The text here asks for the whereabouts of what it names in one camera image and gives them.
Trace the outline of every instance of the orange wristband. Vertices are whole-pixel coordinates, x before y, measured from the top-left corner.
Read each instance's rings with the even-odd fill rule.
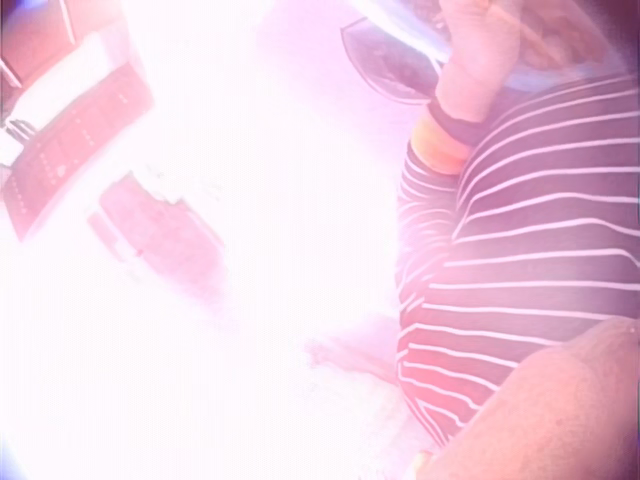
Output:
[[[445,132],[426,112],[411,135],[415,154],[432,170],[445,175],[458,175],[471,154],[471,147]]]

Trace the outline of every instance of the black wristband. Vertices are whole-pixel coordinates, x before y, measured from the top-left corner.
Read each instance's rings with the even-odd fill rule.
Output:
[[[451,138],[464,143],[465,145],[475,146],[482,140],[486,133],[486,123],[468,122],[449,116],[440,105],[440,102],[434,97],[428,106],[431,118],[447,132]]]

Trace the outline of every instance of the striped shirt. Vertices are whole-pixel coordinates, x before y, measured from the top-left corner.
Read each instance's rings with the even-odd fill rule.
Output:
[[[408,149],[397,375],[440,446],[527,356],[640,315],[637,78],[528,98],[459,177]]]

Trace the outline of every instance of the sleeve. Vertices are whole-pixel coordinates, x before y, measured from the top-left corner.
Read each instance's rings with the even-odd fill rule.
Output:
[[[398,188],[396,286],[403,313],[422,303],[431,278],[446,261],[457,183],[457,175],[430,169],[409,144]]]

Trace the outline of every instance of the white floor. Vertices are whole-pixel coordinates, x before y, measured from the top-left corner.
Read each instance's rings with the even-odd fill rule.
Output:
[[[182,140],[152,149],[183,191],[224,179],[241,335],[222,336],[109,260],[84,224],[104,180],[66,198],[27,246],[0,218],[0,425],[29,480],[350,480],[385,435],[405,453],[392,470],[430,447],[397,392],[299,369],[303,339],[393,309],[395,181],[416,111],[377,97],[351,69],[339,27],[354,18],[338,0],[283,0],[258,48],[234,63],[242,81],[213,68],[221,95],[183,109],[189,128],[163,127]],[[105,158],[139,154],[135,137]],[[309,398],[305,382],[325,385],[337,406],[311,415],[312,403],[292,400]],[[374,390],[381,407],[364,408]],[[376,422],[392,426],[367,450],[353,435],[375,437]],[[320,455],[338,444],[314,425],[357,447],[349,461]]]

